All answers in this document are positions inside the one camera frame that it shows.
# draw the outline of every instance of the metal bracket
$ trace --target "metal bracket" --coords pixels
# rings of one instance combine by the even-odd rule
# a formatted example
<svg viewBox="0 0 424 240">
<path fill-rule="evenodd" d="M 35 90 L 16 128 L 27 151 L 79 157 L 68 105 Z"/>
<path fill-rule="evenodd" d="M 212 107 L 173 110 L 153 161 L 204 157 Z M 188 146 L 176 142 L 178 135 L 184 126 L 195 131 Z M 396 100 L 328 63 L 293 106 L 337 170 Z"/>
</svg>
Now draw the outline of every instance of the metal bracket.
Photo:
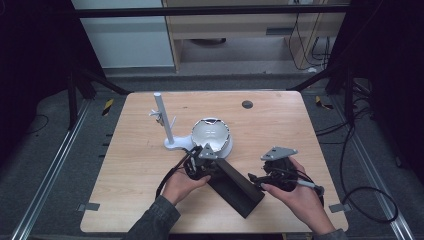
<svg viewBox="0 0 424 240">
<path fill-rule="evenodd" d="M 199 157 L 209 160 L 218 159 L 218 155 L 212 150 L 212 147 L 209 145 L 209 143 L 206 143 L 205 147 L 200 152 Z"/>
<path fill-rule="evenodd" d="M 271 150 L 269 150 L 267 153 L 265 153 L 261 157 L 261 160 L 274 161 L 274 160 L 278 160 L 278 159 L 282 159 L 282 158 L 294 155 L 296 153 L 298 153 L 296 149 L 274 146 Z"/>
</svg>

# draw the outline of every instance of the black cable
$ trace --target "black cable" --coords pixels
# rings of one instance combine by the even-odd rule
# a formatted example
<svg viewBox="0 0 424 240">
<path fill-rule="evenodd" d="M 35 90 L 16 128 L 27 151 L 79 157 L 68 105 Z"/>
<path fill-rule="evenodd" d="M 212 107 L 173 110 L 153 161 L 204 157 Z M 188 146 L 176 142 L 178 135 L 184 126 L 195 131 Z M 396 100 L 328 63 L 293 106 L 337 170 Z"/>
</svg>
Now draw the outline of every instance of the black cable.
<svg viewBox="0 0 424 240">
<path fill-rule="evenodd" d="M 183 148 L 182 150 L 186 153 L 184 157 L 175 165 L 173 168 L 171 168 L 168 173 L 165 175 L 165 177 L 160 182 L 158 188 L 156 189 L 156 196 L 155 199 L 159 197 L 160 193 L 162 192 L 163 186 L 165 186 L 165 183 L 169 180 L 169 178 L 178 170 L 181 169 L 180 166 L 183 164 L 187 159 L 191 158 L 193 156 L 193 151 L 196 151 L 199 147 L 194 147 L 191 151 Z"/>
<path fill-rule="evenodd" d="M 363 109 L 361 109 L 360 111 L 358 111 L 357 113 L 355 113 L 355 115 L 354 115 L 354 119 L 355 120 L 359 120 L 359 119 L 362 119 L 362 117 L 363 116 L 365 116 L 367 113 L 369 113 L 370 111 L 368 111 L 369 110 L 369 107 L 364 107 Z M 336 125 L 333 125 L 333 126 L 331 126 L 331 127 L 335 127 L 335 126 L 346 126 L 348 124 L 348 122 L 344 122 L 344 123 L 339 123 L 339 124 L 336 124 Z M 328 131 L 328 132 L 325 132 L 325 133 L 322 133 L 321 135 L 319 135 L 319 134 L 317 134 L 317 136 L 322 136 L 322 135 L 326 135 L 326 134 L 329 134 L 329 133 L 332 133 L 332 132 L 335 132 L 335 131 Z M 342 142 L 320 142 L 320 141 L 318 141 L 318 143 L 319 144 L 333 144 L 333 145 L 338 145 L 338 144 L 344 144 L 346 142 L 346 140 L 344 140 L 344 141 L 342 141 Z"/>
<path fill-rule="evenodd" d="M 367 110 L 369 110 L 368 107 L 365 107 L 365 108 L 361 109 L 360 111 L 358 111 L 357 113 L 355 113 L 354 118 L 355 119 L 361 119 L 362 117 L 359 117 L 358 118 L 358 116 L 360 114 L 364 113 L 364 112 L 367 113 L 366 112 Z M 333 132 L 341 129 L 342 127 L 346 126 L 347 124 L 348 124 L 348 122 L 338 123 L 338 124 L 335 124 L 333 126 L 330 126 L 330 127 L 324 128 L 324 129 L 316 130 L 315 133 L 316 133 L 316 136 L 317 137 L 323 136 L 323 135 L 327 135 L 327 134 L 333 133 Z"/>
<path fill-rule="evenodd" d="M 355 101 L 353 101 L 353 104 L 355 104 L 359 101 L 365 101 L 365 102 L 369 103 L 369 98 L 368 97 L 359 97 L 359 98 L 355 99 Z"/>
<path fill-rule="evenodd" d="M 327 37 L 327 42 L 325 44 L 325 54 L 324 54 L 324 69 L 327 68 L 328 61 L 330 60 L 330 37 Z"/>
<path fill-rule="evenodd" d="M 291 51 L 291 38 L 292 38 L 292 36 L 293 36 L 293 34 L 294 34 L 294 32 L 295 32 L 295 29 L 297 29 L 297 35 L 298 35 L 298 37 L 299 37 L 299 42 L 300 42 L 300 45 L 301 45 L 301 47 L 302 47 L 303 58 L 306 60 L 306 62 L 307 62 L 310 66 L 309 66 L 309 67 L 307 67 L 307 68 L 299 68 L 299 67 L 296 65 L 296 61 L 294 61 L 294 66 L 296 67 L 296 69 L 297 69 L 297 70 L 307 70 L 307 69 L 308 69 L 308 68 L 310 68 L 310 67 L 317 67 L 317 66 L 319 66 L 319 64 L 314 64 L 314 63 L 309 62 L 309 60 L 308 60 L 308 58 L 307 58 L 307 56 L 306 56 L 305 47 L 303 46 L 303 42 L 302 42 L 302 39 L 301 39 L 301 37 L 300 37 L 300 32 L 299 32 L 299 27 L 298 27 L 298 26 L 299 26 L 298 21 L 299 21 L 299 13 L 297 13 L 297 14 L 296 14 L 296 20 L 295 20 L 295 22 L 294 22 L 293 31 L 292 31 L 292 33 L 291 33 L 291 35 L 290 35 L 290 37 L 289 37 L 289 43 L 288 43 L 288 45 L 289 45 L 289 52 L 290 52 L 290 54 L 291 54 L 291 56 L 292 56 L 292 58 L 293 58 L 293 61 L 294 61 L 294 55 L 293 55 L 293 52 Z"/>
<path fill-rule="evenodd" d="M 36 129 L 36 130 L 33 130 L 33 131 L 30 131 L 30 132 L 27 132 L 27 133 L 25 133 L 25 134 L 33 134 L 33 133 L 36 133 L 36 132 L 39 132 L 39 131 L 41 131 L 43 128 L 45 128 L 46 126 L 47 126 L 47 124 L 49 124 L 49 117 L 47 117 L 46 115 L 44 115 L 44 114 L 37 114 L 36 115 L 36 117 L 44 117 L 45 119 L 46 119 L 46 122 L 44 123 L 44 125 L 43 126 L 41 126 L 40 128 L 38 128 L 38 129 Z"/>
<path fill-rule="evenodd" d="M 308 181 L 308 182 L 314 183 L 314 181 L 312 181 L 312 179 L 311 179 L 308 175 L 306 175 L 306 173 L 304 173 L 304 172 L 302 172 L 302 171 L 299 171 L 299 170 L 297 170 L 297 169 L 296 169 L 296 172 L 297 172 L 297 173 L 290 172 L 290 171 L 287 171 L 287 170 L 284 170 L 284 169 L 281 169 L 281 168 L 273 168 L 273 167 L 269 167 L 269 168 L 267 168 L 267 169 L 272 170 L 272 171 L 276 171 L 276 172 L 281 172 L 281 173 L 284 173 L 284 174 L 288 174 L 288 175 L 291 175 L 291 176 L 299 177 L 299 178 L 301 178 L 302 180 L 305 180 L 305 181 Z"/>
<path fill-rule="evenodd" d="M 324 53 L 315 53 L 315 48 L 317 46 L 319 37 L 315 38 L 314 44 L 312 45 L 312 50 L 311 50 L 311 56 L 313 59 L 317 60 L 317 61 L 322 61 L 324 58 L 328 57 L 330 54 L 328 53 L 329 48 L 328 48 L 328 44 L 329 44 L 329 37 L 327 37 L 327 43 L 326 43 L 326 49 L 324 51 Z"/>
<path fill-rule="evenodd" d="M 352 204 L 352 206 L 354 206 L 365 217 L 367 217 L 367 218 L 369 218 L 369 219 L 371 219 L 375 222 L 378 222 L 378 223 L 391 223 L 397 218 L 397 216 L 399 214 L 399 209 L 398 209 L 394 199 L 392 197 L 390 197 L 387 193 L 383 192 L 380 189 L 377 189 L 377 188 L 374 188 L 374 187 L 369 187 L 369 186 L 357 187 L 357 188 L 354 188 L 353 190 L 351 190 L 349 192 L 347 192 L 347 190 L 346 190 L 346 186 L 345 186 L 345 182 L 344 182 L 344 178 L 343 178 L 343 160 L 344 160 L 344 155 L 345 155 L 345 152 L 346 152 L 347 143 L 349 141 L 350 135 L 352 134 L 352 131 L 354 130 L 354 128 L 355 128 L 354 126 L 351 126 L 349 128 L 348 134 L 346 135 L 346 139 L 345 139 L 345 142 L 343 144 L 342 154 L 341 154 L 341 157 L 340 157 L 340 165 L 339 165 L 340 182 L 341 182 L 343 192 L 345 194 L 345 197 L 342 200 L 342 204 L 345 204 L 346 201 L 349 201 Z M 371 216 L 370 214 L 368 214 L 364 210 L 362 210 L 360 207 L 358 207 L 358 205 L 352 199 L 350 199 L 349 197 L 353 193 L 360 191 L 360 190 L 377 191 L 380 194 L 383 194 L 385 197 L 387 197 L 392 202 L 393 206 L 395 207 L 395 213 L 393 214 L 393 217 L 390 218 L 390 219 L 377 218 L 377 217 Z"/>
</svg>

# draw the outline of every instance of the white pole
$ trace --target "white pole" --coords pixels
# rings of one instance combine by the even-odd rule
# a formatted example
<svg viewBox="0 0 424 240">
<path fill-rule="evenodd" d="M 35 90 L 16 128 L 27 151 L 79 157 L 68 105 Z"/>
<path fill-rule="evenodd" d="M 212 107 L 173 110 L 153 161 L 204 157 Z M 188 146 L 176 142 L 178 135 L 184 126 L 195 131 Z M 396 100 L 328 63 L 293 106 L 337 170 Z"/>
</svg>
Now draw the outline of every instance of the white pole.
<svg viewBox="0 0 424 240">
<path fill-rule="evenodd" d="M 169 144 L 174 144 L 174 136 L 172 135 L 171 127 L 169 126 L 168 116 L 166 115 L 165 105 L 162 101 L 162 95 L 158 92 L 154 93 L 156 104 L 158 105 L 159 112 L 162 115 L 163 126 L 165 128 L 166 136 L 168 137 Z"/>
</svg>

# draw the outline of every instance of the wooden tabletop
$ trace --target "wooden tabletop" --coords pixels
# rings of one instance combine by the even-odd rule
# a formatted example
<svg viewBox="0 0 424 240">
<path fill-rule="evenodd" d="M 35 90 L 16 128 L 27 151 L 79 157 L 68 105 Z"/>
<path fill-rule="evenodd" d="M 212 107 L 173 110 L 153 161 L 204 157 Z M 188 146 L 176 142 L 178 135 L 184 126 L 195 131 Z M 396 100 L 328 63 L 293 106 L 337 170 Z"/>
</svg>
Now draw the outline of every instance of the wooden tabletop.
<svg viewBox="0 0 424 240">
<path fill-rule="evenodd" d="M 191 134 L 193 125 L 205 117 L 216 117 L 229 127 L 233 148 L 227 161 L 243 176 L 264 176 L 260 156 L 273 146 L 295 148 L 294 157 L 307 174 L 325 188 L 325 210 L 336 228 L 347 230 L 343 212 L 331 213 L 328 206 L 340 200 L 315 136 L 302 96 L 294 91 L 166 92 L 162 93 L 172 132 Z M 248 100 L 253 107 L 246 109 Z M 84 232 L 127 232 L 150 207 L 155 191 L 183 156 L 181 150 L 164 147 L 164 128 L 150 111 L 157 110 L 153 92 L 127 97 L 90 203 Z M 181 218 L 173 233 L 280 233 L 310 232 L 293 213 L 271 195 L 244 219 L 209 185 L 193 191 L 177 205 Z"/>
</svg>

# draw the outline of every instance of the human hand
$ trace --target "human hand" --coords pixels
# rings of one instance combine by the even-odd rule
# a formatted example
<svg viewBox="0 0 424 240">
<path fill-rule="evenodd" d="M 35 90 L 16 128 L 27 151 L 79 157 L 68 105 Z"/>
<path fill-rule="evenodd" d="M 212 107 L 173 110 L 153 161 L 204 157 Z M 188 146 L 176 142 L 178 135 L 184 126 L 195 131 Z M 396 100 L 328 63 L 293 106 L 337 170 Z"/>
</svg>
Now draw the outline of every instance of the human hand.
<svg viewBox="0 0 424 240">
<path fill-rule="evenodd" d="M 305 168 L 294 158 L 289 157 L 289 159 L 297 170 L 306 173 Z M 315 234 L 323 235 L 336 230 L 312 188 L 299 184 L 291 192 L 285 192 L 270 184 L 262 184 L 262 188 L 286 204 L 294 215 L 308 225 Z"/>
<path fill-rule="evenodd" d="M 197 181 L 192 180 L 182 169 L 178 169 L 166 182 L 162 196 L 175 206 L 191 191 L 203 187 L 210 178 L 211 176 L 205 176 Z"/>
</svg>

